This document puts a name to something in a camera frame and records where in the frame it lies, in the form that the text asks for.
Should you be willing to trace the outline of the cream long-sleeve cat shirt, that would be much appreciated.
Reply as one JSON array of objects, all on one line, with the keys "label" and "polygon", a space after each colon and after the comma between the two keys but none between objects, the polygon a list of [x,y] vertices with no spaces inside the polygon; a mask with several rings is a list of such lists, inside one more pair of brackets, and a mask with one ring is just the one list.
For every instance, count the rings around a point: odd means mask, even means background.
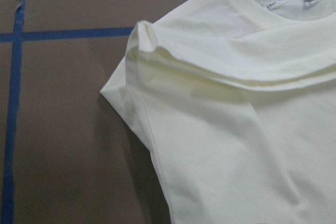
[{"label": "cream long-sleeve cat shirt", "polygon": [[172,223],[335,223],[335,0],[188,0],[101,89]]}]

